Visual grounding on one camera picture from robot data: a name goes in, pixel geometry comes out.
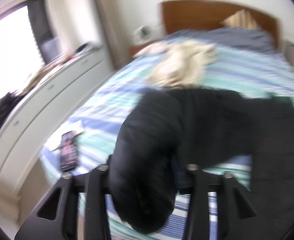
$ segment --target wooden nightstand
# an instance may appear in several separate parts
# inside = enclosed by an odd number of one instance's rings
[[[141,45],[132,45],[132,46],[130,46],[129,47],[130,56],[133,58],[136,53],[141,51],[143,48],[149,46],[150,44],[153,44],[154,42],[157,42],[157,41],[151,41],[151,42],[141,44]]]

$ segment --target phone screen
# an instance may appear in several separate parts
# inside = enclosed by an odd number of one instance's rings
[[[70,131],[61,136],[60,145],[60,170],[69,171],[77,166],[77,144],[74,132]]]

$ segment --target gray pillow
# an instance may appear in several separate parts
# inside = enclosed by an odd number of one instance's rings
[[[262,30],[220,28],[212,31],[181,30],[169,35],[166,40],[177,37],[208,40],[213,43],[250,50],[264,54],[276,54],[272,37]]]

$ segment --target triangular cutout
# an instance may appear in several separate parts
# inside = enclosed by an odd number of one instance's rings
[[[47,201],[42,205],[37,216],[48,220],[55,220],[60,199],[61,188],[56,190],[49,196]]]
[[[246,196],[240,191],[238,187],[234,187],[234,195],[236,200],[236,206],[238,216],[240,219],[251,218],[257,215],[255,208],[248,201]]]

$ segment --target metal bolt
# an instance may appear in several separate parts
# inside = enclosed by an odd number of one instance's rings
[[[196,164],[187,164],[186,165],[186,169],[188,169],[188,171],[196,171],[196,170],[198,170],[198,165],[196,165]]]
[[[97,167],[97,169],[100,171],[106,171],[109,169],[109,166],[107,164],[101,164]]]
[[[225,178],[225,179],[230,179],[230,178],[232,178],[232,177],[234,177],[234,176],[231,174],[230,171],[226,171],[226,172],[224,173],[224,178]]]
[[[71,179],[72,178],[72,173],[71,172],[65,172],[62,177],[64,179]]]

